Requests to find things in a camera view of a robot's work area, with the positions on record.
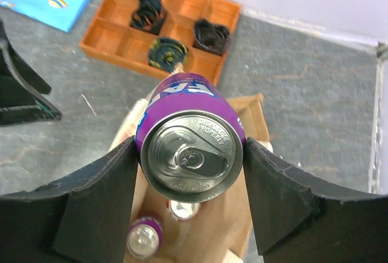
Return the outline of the red cola can front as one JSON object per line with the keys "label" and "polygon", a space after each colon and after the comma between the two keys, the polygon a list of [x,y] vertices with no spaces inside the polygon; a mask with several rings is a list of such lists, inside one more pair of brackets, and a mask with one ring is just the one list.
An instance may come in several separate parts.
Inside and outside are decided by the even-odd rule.
{"label": "red cola can front", "polygon": [[188,202],[178,202],[173,200],[167,201],[167,210],[173,219],[177,221],[187,221],[194,218],[201,207],[201,204],[198,202],[188,203]]}

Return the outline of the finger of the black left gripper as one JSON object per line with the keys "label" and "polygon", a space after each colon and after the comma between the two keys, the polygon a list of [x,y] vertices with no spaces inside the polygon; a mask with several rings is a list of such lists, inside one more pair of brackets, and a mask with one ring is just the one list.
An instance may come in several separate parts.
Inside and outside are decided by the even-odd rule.
{"label": "finger of the black left gripper", "polygon": [[61,120],[61,111],[44,97],[51,90],[13,48],[2,22],[1,126]]}

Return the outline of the tan canvas tote bag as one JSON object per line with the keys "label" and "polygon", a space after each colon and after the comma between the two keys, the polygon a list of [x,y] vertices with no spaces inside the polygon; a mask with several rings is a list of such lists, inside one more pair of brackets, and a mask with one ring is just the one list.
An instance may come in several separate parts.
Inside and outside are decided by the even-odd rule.
{"label": "tan canvas tote bag", "polygon": [[[227,100],[241,118],[247,136],[273,151],[261,108],[263,95]],[[148,100],[141,98],[129,110],[110,150],[135,134],[147,104]],[[194,218],[177,221],[167,210],[167,200],[149,186],[138,165],[130,223],[152,214],[159,217],[163,227],[160,249],[143,261],[126,251],[124,262],[227,262],[224,258],[228,252],[242,262],[252,229],[243,169],[235,183],[222,195],[203,203]]]}

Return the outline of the purple soda can front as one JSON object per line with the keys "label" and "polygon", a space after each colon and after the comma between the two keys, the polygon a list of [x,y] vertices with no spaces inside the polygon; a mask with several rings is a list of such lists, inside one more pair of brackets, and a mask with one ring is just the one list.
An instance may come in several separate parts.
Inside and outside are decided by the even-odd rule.
{"label": "purple soda can front", "polygon": [[176,73],[152,94],[135,142],[144,176],[158,193],[205,202],[236,181],[246,136],[236,111],[211,82]]}

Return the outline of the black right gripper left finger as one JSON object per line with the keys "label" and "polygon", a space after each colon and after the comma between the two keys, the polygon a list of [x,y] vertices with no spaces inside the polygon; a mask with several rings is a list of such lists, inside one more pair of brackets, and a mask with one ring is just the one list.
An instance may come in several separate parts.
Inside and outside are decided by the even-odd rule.
{"label": "black right gripper left finger", "polygon": [[2,262],[122,262],[136,181],[128,138],[33,191],[1,196]]}

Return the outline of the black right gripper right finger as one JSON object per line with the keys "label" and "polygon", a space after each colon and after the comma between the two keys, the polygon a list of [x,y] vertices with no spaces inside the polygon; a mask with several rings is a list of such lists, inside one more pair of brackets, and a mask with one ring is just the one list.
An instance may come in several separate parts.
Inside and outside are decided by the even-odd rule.
{"label": "black right gripper right finger", "polygon": [[342,187],[282,160],[254,139],[244,175],[265,262],[386,262],[387,197]]}

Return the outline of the purple soda can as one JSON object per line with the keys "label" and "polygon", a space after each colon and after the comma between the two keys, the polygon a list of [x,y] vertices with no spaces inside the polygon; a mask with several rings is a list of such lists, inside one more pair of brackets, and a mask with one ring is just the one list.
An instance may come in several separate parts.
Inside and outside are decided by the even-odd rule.
{"label": "purple soda can", "polygon": [[236,181],[246,136],[236,111],[211,82],[176,73],[152,94],[135,142],[144,176],[158,193],[205,202]]}
{"label": "purple soda can", "polygon": [[140,216],[129,227],[127,249],[136,258],[152,257],[161,246],[162,233],[162,220],[158,215]]}

